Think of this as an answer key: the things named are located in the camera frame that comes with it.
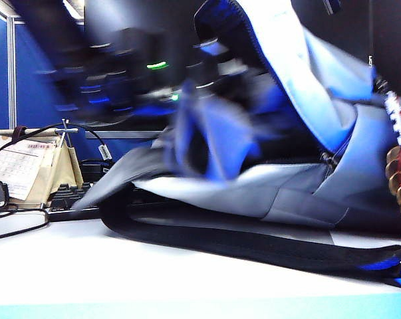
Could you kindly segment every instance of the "calendar page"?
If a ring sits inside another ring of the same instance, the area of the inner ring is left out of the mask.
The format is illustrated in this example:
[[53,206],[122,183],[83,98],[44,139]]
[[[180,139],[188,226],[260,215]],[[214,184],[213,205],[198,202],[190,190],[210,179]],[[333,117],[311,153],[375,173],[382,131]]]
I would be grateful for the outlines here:
[[[0,147],[10,141],[0,136]],[[26,200],[45,152],[52,147],[52,143],[23,140],[0,152],[0,181],[8,185],[10,197]]]

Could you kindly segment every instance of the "blue backpack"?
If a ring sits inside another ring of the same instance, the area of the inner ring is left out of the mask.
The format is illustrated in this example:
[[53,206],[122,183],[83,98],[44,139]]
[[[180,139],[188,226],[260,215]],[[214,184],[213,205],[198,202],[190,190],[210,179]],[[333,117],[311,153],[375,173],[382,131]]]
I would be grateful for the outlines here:
[[266,221],[401,235],[401,98],[306,30],[290,1],[258,2],[205,2],[202,60],[172,125],[74,208],[100,205],[107,226],[137,241],[401,286],[401,245],[261,232]]

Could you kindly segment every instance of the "white desk surface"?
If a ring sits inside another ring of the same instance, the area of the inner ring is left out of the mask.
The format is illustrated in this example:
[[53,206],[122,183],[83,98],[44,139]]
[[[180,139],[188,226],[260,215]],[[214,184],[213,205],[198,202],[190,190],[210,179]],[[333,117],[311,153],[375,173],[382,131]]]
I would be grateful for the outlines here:
[[[256,318],[300,318],[295,316],[300,300],[309,307],[314,302],[323,305],[319,302],[323,298],[348,304],[348,300],[355,303],[367,298],[365,303],[374,300],[382,307],[379,300],[383,296],[382,300],[388,300],[387,296],[401,298],[401,289],[137,243],[113,235],[100,220],[53,223],[45,229],[0,240],[3,306],[113,304],[128,307],[125,311],[133,311],[132,318],[205,318],[211,313],[220,318],[227,318],[225,314],[229,318],[246,318],[248,314],[256,314]],[[288,300],[297,302],[281,310]],[[303,318],[324,318],[321,315],[326,314],[322,308],[309,311],[315,315]],[[375,317],[362,314],[361,318]]]

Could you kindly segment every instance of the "desk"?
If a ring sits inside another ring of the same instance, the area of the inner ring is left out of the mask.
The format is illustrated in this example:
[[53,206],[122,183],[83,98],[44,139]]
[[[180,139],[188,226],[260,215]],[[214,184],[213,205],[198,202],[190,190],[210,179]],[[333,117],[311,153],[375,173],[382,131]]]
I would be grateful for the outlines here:
[[0,318],[129,317],[401,319],[401,289],[137,243],[100,220],[0,240]]

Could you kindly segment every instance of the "black strap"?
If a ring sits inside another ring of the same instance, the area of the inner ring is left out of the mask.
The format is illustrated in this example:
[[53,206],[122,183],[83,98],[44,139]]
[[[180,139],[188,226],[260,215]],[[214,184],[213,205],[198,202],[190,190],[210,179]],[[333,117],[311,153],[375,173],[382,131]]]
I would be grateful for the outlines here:
[[[341,273],[345,276],[366,276],[379,280],[400,276],[400,245],[378,249],[356,249],[246,231],[158,225],[140,221],[139,214],[138,220],[135,220],[134,216],[139,213],[137,205],[130,205],[125,209],[128,204],[128,192],[128,189],[124,189],[113,195],[101,204],[100,210],[102,220],[109,228],[135,241],[204,251],[310,272]],[[144,214],[151,215],[151,212],[154,212],[163,224],[166,222],[163,212],[169,210],[179,214],[182,220],[187,215],[190,215],[188,218],[193,218],[193,214],[198,214],[196,218],[201,214],[216,216],[220,214],[187,204],[175,206],[166,203],[146,205]]]

